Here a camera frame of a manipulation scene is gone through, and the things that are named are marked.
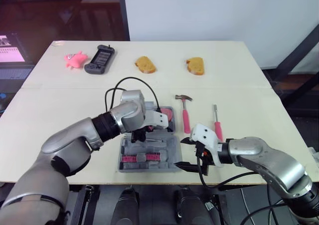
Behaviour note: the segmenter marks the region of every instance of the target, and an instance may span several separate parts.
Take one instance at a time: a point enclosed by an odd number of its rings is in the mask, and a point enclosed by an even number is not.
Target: gray plastic tool box
[[[146,102],[146,109],[156,110],[153,102]],[[174,163],[182,161],[180,143],[178,137],[174,136],[175,116],[173,108],[161,107],[172,110],[172,120],[168,123],[168,129],[154,129],[147,132],[148,139],[159,141],[136,141],[131,143],[131,133],[125,134],[121,140],[118,169],[122,173],[133,172],[177,172],[180,171]],[[146,154],[157,154],[160,161],[147,161]],[[136,156],[136,162],[122,162],[123,156]]]

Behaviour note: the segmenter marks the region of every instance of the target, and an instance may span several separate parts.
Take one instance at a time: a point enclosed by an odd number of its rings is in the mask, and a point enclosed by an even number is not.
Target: screwdriver
[[[216,118],[216,122],[215,122],[215,133],[217,135],[217,137],[219,138],[219,140],[221,142],[223,142],[223,132],[221,130],[221,126],[220,126],[220,122],[218,121],[218,117],[217,117],[217,105],[214,104],[213,105],[213,109],[215,111],[215,118]]]

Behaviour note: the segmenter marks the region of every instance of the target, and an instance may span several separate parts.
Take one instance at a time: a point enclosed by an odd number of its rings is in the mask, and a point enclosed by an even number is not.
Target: pink screwdriver handle
[[[221,126],[220,126],[220,122],[215,122],[215,133],[217,135],[217,137],[219,138],[219,140],[221,142],[223,142],[223,133],[221,131]]]
[[[189,118],[188,118],[188,112],[186,109],[183,109],[183,121],[184,121],[184,133],[190,134]]]

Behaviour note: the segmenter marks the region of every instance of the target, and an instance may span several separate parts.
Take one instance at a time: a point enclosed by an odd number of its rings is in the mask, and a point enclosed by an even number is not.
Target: bread slice
[[[186,64],[190,73],[196,75],[204,74],[204,61],[201,57],[190,58],[186,61]]]
[[[135,65],[140,69],[141,72],[145,74],[154,73],[156,71],[155,65],[146,56],[138,58],[138,60],[135,62]]]

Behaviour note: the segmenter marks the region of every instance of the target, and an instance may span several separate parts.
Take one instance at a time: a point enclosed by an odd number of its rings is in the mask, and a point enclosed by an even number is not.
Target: pink plush toy
[[[82,54],[82,52],[78,52],[77,54],[67,54],[64,56],[64,60],[66,61],[66,67],[71,66],[72,68],[82,68],[83,62],[88,59],[86,54]]]

